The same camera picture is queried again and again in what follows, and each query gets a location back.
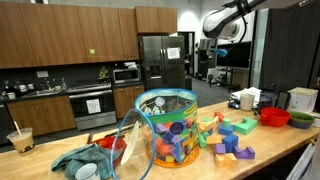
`dish towel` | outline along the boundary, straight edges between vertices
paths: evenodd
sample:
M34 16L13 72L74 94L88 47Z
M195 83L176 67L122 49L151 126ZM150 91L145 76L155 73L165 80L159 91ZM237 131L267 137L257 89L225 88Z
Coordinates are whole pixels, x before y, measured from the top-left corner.
M115 151L113 159L117 159L121 153L121 150ZM79 168L87 163L95 163L98 166L101 179L106 179L111 176L110 154L111 150L97 144L88 144L61 155L52 163L51 171L55 172L65 168L65 176L74 178Z

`plastic cup with straw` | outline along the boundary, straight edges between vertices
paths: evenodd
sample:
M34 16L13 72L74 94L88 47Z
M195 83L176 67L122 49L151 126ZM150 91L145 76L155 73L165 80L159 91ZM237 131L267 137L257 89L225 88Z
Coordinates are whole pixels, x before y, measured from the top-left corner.
M24 156L30 154L34 149L32 128L20 129L16 121L14 121L14 125L17 131L10 133L7 138L12 142L20 155Z

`lower cabinet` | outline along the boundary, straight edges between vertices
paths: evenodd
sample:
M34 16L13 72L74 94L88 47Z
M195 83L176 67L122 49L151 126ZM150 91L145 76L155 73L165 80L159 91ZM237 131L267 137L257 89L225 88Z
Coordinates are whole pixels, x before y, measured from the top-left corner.
M33 135L76 127L68 96L56 96L7 103L13 121L20 128L32 127Z
M113 89L117 118L123 118L134 107L136 98L144 92L144 85Z

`microwave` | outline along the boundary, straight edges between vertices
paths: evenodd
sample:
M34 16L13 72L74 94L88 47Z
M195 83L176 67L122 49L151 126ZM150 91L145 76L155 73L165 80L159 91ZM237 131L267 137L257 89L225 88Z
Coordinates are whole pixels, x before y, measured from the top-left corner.
M140 81L139 68L115 69L113 70L113 79L115 84Z

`kitchen sink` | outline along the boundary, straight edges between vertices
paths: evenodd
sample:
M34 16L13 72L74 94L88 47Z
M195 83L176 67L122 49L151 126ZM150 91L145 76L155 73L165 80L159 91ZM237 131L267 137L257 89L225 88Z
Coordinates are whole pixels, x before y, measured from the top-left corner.
M62 91L61 90L42 90L42 91L34 91L31 92L29 94L26 94L22 97L33 97L33 96L47 96L47 95L51 95L51 94L58 94Z

